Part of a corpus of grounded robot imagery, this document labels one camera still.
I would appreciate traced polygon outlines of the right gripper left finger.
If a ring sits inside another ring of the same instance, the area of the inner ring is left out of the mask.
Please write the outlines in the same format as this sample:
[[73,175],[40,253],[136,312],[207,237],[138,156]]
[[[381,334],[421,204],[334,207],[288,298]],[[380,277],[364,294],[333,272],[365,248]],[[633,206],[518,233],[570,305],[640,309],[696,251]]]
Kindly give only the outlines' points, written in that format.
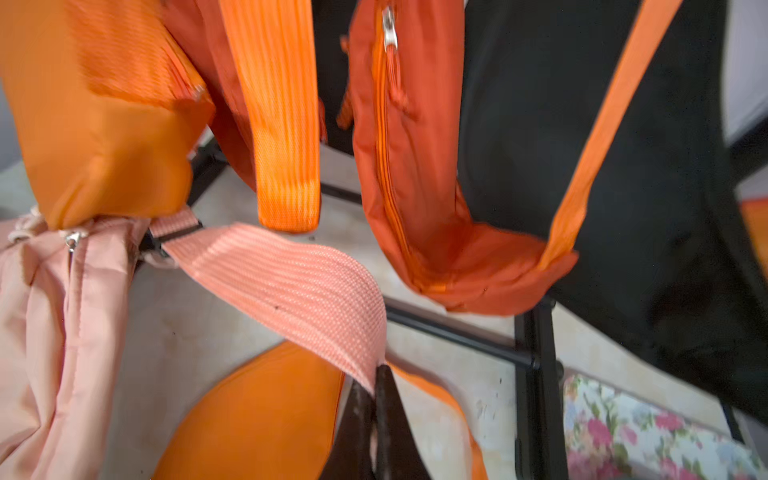
[[371,438],[374,398],[353,381],[320,480],[373,480]]

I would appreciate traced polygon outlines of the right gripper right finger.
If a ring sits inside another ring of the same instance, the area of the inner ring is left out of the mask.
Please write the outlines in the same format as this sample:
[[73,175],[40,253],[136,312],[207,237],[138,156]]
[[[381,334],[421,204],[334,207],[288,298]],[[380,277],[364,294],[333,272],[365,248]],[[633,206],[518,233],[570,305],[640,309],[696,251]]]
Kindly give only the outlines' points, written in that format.
[[388,365],[376,371],[377,479],[429,480],[431,478],[411,431],[403,403]]

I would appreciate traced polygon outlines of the pink waist bag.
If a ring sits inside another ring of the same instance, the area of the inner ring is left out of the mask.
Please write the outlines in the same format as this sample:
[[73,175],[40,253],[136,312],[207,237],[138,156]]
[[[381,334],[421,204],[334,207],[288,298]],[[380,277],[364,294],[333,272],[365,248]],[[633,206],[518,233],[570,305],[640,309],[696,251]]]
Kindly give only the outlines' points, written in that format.
[[151,233],[175,267],[367,390],[386,349],[370,273],[346,254],[194,213],[68,231],[37,211],[1,225],[1,475],[94,479],[104,458],[128,291]]

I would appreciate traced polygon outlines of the orange zip waist bag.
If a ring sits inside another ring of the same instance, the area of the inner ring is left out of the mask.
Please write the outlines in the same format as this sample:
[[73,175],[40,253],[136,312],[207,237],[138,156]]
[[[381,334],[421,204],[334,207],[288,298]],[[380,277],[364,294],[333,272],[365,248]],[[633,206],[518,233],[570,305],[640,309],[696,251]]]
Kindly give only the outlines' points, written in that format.
[[456,178],[464,60],[460,1],[361,1],[338,121],[353,128],[366,218],[415,292],[456,312],[532,309],[577,262],[590,190],[679,10],[644,1],[546,240],[472,220]]

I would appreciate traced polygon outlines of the black sling bag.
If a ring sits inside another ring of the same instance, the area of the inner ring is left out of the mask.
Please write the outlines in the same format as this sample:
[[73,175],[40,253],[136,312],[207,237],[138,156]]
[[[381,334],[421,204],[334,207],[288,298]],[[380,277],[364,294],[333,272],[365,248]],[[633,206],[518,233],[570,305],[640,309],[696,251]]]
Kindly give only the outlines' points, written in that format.
[[[467,4],[458,180],[472,217],[546,237],[635,1]],[[649,364],[767,418],[767,283],[721,127],[727,5],[686,1],[590,192],[551,295]]]

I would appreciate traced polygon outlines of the dark orange waist bag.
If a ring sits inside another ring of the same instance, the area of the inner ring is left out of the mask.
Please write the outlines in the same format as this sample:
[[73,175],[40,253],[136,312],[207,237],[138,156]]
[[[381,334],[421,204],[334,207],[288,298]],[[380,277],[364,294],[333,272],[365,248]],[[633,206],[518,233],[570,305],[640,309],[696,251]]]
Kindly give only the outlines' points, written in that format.
[[215,105],[214,136],[235,172],[257,187],[245,96],[218,1],[165,1],[163,22],[205,81]]

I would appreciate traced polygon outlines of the bright orange crescent bag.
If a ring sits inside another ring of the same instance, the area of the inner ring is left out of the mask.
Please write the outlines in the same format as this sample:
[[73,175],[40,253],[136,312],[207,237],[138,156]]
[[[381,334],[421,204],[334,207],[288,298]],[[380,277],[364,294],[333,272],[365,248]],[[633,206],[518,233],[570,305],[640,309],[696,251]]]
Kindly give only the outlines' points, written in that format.
[[[49,226],[161,217],[186,202],[188,157],[215,105],[164,25],[164,2],[2,3],[2,85]],[[260,223],[311,231],[322,131],[312,6],[218,2],[250,119]]]

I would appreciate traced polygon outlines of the orange sling bag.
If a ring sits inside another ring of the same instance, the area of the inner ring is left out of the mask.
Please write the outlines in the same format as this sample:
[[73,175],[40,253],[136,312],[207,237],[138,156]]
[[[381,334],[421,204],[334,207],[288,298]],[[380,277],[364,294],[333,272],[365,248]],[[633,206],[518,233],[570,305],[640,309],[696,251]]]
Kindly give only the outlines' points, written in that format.
[[768,275],[768,199],[742,201],[740,212],[764,279]]

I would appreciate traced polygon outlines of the black clothes rack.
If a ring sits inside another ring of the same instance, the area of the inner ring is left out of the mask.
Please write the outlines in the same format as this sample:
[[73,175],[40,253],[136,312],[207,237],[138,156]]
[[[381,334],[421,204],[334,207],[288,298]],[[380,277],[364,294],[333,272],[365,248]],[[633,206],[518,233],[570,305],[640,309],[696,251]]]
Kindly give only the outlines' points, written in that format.
[[757,421],[642,365],[550,299],[520,316],[489,317],[450,314],[416,295],[399,280],[364,218],[352,158],[327,147],[321,157],[322,218],[307,241],[341,250],[373,274],[387,308],[389,357],[462,404],[493,477],[559,477],[559,351],[595,352],[601,376],[660,403],[689,398],[706,423],[727,426],[737,440],[766,448],[767,430]]

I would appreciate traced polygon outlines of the floral cloth mat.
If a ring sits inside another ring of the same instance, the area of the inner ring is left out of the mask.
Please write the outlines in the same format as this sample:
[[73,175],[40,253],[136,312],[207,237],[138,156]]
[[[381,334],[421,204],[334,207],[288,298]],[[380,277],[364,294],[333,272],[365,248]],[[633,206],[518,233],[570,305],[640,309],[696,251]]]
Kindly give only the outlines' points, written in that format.
[[744,444],[580,373],[563,383],[571,479],[765,479]]

